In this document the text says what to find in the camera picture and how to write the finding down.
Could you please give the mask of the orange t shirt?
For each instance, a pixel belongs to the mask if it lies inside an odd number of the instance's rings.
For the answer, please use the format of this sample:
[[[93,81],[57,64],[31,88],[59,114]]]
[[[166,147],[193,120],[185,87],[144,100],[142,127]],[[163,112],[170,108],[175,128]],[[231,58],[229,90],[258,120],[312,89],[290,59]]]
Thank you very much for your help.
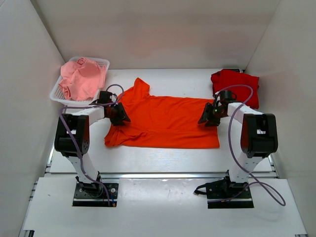
[[[121,102],[130,118],[125,125],[111,126],[106,147],[217,149],[216,127],[198,123],[208,99],[150,95],[150,85],[137,78]]]

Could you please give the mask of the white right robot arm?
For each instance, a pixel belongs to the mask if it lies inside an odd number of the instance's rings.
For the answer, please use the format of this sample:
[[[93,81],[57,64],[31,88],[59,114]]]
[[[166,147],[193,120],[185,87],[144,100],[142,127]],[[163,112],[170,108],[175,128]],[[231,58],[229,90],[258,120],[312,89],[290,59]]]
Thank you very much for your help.
[[[235,166],[228,170],[228,180],[221,186],[222,194],[228,198],[239,192],[238,184],[248,181],[254,168],[278,148],[276,117],[256,111],[237,100],[230,90],[215,93],[214,101],[206,103],[197,122],[205,126],[219,126],[222,118],[229,117],[228,141]],[[241,125],[241,153],[236,157],[232,148],[231,127],[233,121]]]

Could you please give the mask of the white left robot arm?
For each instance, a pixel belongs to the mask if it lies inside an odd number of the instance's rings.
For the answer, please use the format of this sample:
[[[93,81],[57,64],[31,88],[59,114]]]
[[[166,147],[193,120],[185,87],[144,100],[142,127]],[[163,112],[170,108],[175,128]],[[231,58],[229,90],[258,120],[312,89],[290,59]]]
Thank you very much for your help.
[[[90,126],[102,119],[108,119],[112,126],[124,126],[131,122],[121,102],[122,96],[101,91],[99,98],[88,106],[69,107],[77,112],[60,111],[59,114],[54,148],[70,161],[77,172],[77,182],[86,185],[87,192],[93,197],[101,195],[103,184],[88,154]]]

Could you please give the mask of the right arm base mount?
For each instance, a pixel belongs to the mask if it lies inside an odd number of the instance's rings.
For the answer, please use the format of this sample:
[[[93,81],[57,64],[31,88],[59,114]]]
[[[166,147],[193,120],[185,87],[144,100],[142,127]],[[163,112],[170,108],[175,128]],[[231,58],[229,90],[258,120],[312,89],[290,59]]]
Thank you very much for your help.
[[[195,195],[205,195],[208,209],[248,209],[254,208],[248,182],[233,182],[229,174],[214,182],[197,186]]]

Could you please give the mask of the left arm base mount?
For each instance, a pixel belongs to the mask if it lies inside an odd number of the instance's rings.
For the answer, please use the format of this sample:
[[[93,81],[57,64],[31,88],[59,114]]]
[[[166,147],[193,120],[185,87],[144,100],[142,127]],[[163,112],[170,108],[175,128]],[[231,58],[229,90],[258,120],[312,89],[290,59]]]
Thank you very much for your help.
[[[103,183],[103,186],[96,183],[83,183],[76,176],[76,187],[73,196],[72,206],[77,207],[116,207],[119,194],[119,183]]]

